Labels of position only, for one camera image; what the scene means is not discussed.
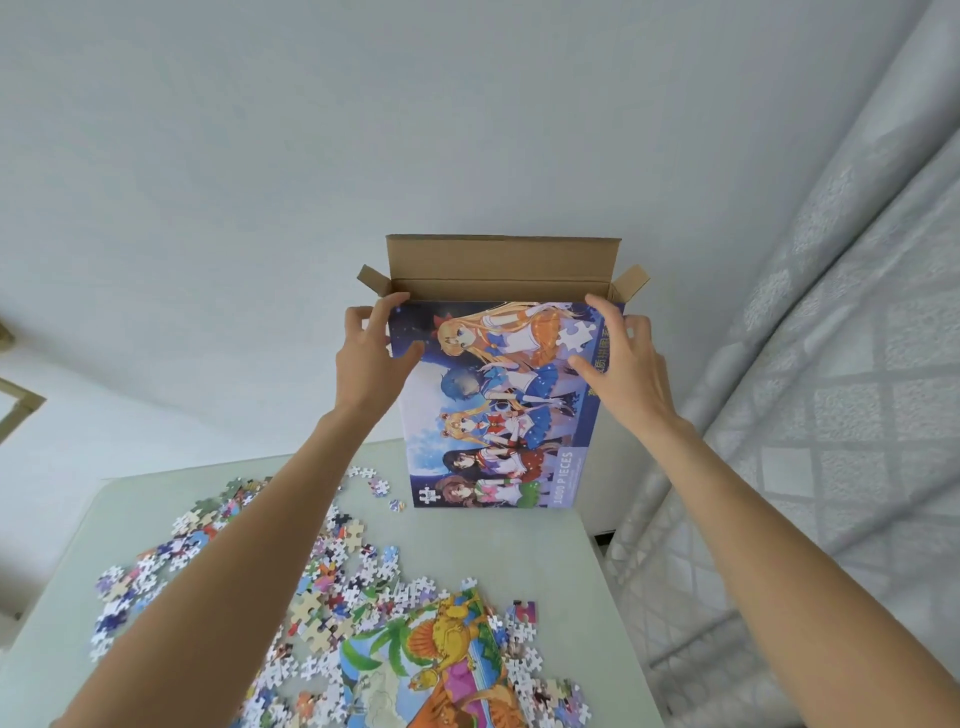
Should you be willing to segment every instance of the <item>blonde anime girl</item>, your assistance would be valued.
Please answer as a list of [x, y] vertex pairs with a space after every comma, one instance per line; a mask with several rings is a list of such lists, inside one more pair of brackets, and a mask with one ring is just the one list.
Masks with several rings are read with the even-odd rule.
[[450, 356], [469, 352], [487, 364], [515, 361], [535, 368], [565, 358], [558, 337], [574, 320], [570, 303], [504, 303], [468, 316], [434, 317], [440, 348]]

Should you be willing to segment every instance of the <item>cardboard box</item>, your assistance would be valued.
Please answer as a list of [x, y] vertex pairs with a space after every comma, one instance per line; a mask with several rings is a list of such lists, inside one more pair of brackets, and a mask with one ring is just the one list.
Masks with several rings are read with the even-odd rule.
[[600, 400], [566, 360], [602, 369], [610, 350], [584, 296], [622, 310], [649, 279], [611, 280], [619, 243], [390, 235], [390, 277], [363, 267], [377, 295], [412, 294], [390, 316], [394, 355], [424, 342], [399, 398], [414, 505], [573, 505]]
[[587, 293], [626, 303], [650, 279], [638, 265], [616, 280], [614, 237], [387, 235], [390, 275], [357, 276], [378, 296], [415, 301], [582, 301]]

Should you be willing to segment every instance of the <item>gray curtain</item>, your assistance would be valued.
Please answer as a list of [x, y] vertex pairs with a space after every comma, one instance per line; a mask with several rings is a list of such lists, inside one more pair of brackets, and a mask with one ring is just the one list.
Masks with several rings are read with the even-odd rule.
[[[935, 2], [682, 414], [960, 674], [960, 7]], [[684, 505], [647, 473], [607, 576], [668, 726], [792, 726]]]

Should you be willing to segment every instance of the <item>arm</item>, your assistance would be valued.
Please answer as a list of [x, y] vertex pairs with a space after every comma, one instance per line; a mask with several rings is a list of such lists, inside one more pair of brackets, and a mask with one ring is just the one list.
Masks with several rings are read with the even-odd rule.
[[230, 724], [286, 616], [350, 458], [420, 359], [422, 344], [398, 359], [384, 346], [390, 309], [406, 298], [348, 309], [333, 410], [117, 640], [58, 728]]
[[675, 413], [649, 319], [588, 303], [610, 328], [610, 368], [598, 374], [579, 356], [570, 364], [663, 467], [806, 724], [960, 725], [947, 670]]

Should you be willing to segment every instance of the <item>dinosaur illustration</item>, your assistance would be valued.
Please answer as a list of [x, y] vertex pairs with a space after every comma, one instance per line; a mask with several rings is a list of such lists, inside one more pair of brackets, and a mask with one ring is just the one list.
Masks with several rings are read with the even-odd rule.
[[407, 648], [417, 657], [433, 660], [433, 667], [426, 667], [410, 679], [410, 688], [415, 691], [428, 690], [440, 682], [440, 675], [451, 665], [467, 658], [467, 667], [474, 669], [473, 658], [469, 655], [470, 641], [480, 635], [479, 624], [487, 620], [482, 614], [470, 624], [464, 620], [469, 616], [471, 602], [480, 603], [478, 596], [472, 596], [463, 604], [454, 604], [453, 597], [442, 599], [437, 606], [437, 616], [419, 624], [407, 638]]

